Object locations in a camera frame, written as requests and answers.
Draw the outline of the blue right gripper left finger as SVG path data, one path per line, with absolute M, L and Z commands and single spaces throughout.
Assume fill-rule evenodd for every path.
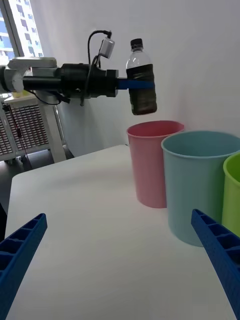
M 5 320 L 48 228 L 39 214 L 0 243 L 0 319 Z

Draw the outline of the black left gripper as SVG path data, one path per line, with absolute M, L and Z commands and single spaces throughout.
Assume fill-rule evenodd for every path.
M 118 78 L 119 71 L 116 69 L 102 70 L 94 67 L 90 73 L 87 85 L 89 98 L 105 96 L 115 98 L 118 90 L 143 90 L 153 89 L 155 83 L 152 81 Z

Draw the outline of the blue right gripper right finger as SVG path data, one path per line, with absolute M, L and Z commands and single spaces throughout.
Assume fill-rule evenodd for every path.
M 236 319 L 240 318 L 240 238 L 198 209 L 191 225 L 224 289 Z

